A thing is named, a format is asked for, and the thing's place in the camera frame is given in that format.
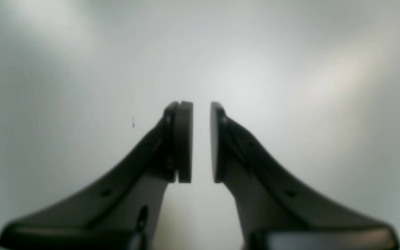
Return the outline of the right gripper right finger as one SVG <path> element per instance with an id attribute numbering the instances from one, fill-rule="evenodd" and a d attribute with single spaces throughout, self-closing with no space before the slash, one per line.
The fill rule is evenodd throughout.
<path id="1" fill-rule="evenodd" d="M 393 226 L 303 183 L 218 102 L 210 129 L 213 179 L 235 200 L 245 250 L 400 249 Z"/>

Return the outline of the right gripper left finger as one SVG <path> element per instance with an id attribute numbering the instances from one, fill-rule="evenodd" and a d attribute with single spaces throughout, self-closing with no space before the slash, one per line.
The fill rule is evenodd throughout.
<path id="1" fill-rule="evenodd" d="M 169 104 L 113 169 L 2 229 L 0 250 L 149 250 L 165 190 L 192 180 L 193 104 Z"/>

